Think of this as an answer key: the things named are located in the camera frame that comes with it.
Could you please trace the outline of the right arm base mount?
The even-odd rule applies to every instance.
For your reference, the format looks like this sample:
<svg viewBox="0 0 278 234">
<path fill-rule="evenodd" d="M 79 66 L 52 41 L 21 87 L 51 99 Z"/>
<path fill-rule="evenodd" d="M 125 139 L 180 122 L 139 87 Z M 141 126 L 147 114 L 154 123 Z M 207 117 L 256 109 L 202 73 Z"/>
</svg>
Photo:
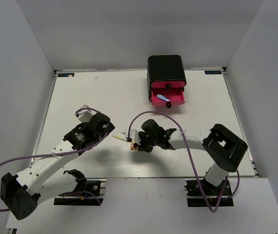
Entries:
<svg viewBox="0 0 278 234">
<path fill-rule="evenodd" d="M 220 195 L 220 192 L 222 190 L 224 181 L 217 187 L 214 187 L 213 185 L 202 182 L 203 191 L 205 195 L 207 196 L 208 202 L 212 207 L 215 207 L 218 201 L 218 196 Z M 197 181 L 194 180 L 185 180 L 185 189 L 186 189 L 186 195 L 187 195 L 187 205 L 188 207 L 206 207 L 206 203 L 204 201 L 204 198 L 200 192 L 199 186 Z M 221 201 L 219 203 L 219 207 L 233 207 L 234 202 L 233 198 L 228 198 L 232 194 L 230 182 L 226 182 L 226 187 L 224 189 Z"/>
</svg>

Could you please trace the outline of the black pink drawer organizer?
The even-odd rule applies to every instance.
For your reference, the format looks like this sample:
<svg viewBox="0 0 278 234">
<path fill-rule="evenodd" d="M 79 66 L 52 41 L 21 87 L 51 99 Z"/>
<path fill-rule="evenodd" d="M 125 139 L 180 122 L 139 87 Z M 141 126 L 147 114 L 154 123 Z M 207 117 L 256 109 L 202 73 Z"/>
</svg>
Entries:
<svg viewBox="0 0 278 234">
<path fill-rule="evenodd" d="M 148 98 L 154 107 L 183 105 L 186 76 L 182 58 L 179 55 L 153 55 L 147 60 Z M 157 99 L 157 94 L 164 95 L 170 101 Z"/>
</svg>

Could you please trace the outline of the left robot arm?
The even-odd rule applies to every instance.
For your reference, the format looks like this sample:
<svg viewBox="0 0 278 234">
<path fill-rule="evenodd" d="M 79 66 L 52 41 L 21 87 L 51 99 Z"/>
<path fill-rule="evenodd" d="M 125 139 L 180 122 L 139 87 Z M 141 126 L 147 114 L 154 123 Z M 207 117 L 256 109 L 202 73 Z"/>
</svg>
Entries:
<svg viewBox="0 0 278 234">
<path fill-rule="evenodd" d="M 86 192 L 84 174 L 64 166 L 78 158 L 83 149 L 98 145 L 115 127 L 102 113 L 85 112 L 78 119 L 80 124 L 63 137 L 51 157 L 42 157 L 23 171 L 1 178 L 0 198 L 17 220 L 27 218 L 39 204 L 52 197 Z"/>
</svg>

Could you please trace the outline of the yellow blue pen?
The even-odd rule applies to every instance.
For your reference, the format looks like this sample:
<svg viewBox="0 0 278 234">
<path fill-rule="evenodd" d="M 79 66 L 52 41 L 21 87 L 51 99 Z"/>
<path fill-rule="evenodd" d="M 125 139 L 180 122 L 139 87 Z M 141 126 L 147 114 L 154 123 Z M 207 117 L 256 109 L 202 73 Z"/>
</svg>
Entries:
<svg viewBox="0 0 278 234">
<path fill-rule="evenodd" d="M 115 139 L 118 139 L 118 140 L 122 140 L 122 141 L 125 141 L 125 142 L 131 142 L 131 143 L 132 143 L 132 141 L 127 140 L 127 139 L 126 139 L 125 137 L 123 137 L 123 136 L 112 135 L 112 137 L 115 138 Z"/>
</svg>

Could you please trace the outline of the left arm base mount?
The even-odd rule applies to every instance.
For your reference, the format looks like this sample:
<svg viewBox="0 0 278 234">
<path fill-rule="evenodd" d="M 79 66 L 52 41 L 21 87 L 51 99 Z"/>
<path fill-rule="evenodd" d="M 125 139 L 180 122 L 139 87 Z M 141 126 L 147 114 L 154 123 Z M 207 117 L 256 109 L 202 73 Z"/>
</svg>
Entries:
<svg viewBox="0 0 278 234">
<path fill-rule="evenodd" d="M 106 179 L 87 179 L 67 195 L 54 198 L 55 206 L 100 206 L 104 200 Z"/>
</svg>

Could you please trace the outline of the blue correction tape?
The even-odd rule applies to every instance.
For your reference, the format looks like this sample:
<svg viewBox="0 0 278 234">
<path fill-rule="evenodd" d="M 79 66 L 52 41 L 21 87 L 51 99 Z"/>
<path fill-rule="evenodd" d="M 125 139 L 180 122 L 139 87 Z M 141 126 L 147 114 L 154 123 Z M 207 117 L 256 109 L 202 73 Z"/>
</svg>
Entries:
<svg viewBox="0 0 278 234">
<path fill-rule="evenodd" d="M 170 101 L 169 98 L 165 97 L 164 95 L 157 94 L 157 99 L 161 101 Z"/>
</svg>

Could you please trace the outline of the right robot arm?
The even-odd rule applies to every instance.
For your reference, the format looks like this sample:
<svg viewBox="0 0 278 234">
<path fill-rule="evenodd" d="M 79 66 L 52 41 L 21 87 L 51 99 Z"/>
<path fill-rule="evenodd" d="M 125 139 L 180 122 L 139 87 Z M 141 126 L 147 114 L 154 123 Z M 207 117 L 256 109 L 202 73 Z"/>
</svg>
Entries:
<svg viewBox="0 0 278 234">
<path fill-rule="evenodd" d="M 206 151 L 214 161 L 204 176 L 203 188 L 215 194 L 222 181 L 235 173 L 248 149 L 247 144 L 222 124 L 215 124 L 207 137 L 186 136 L 176 128 L 165 130 L 153 119 L 145 121 L 136 131 L 133 149 L 151 152 L 155 146 L 164 150 L 195 149 Z"/>
</svg>

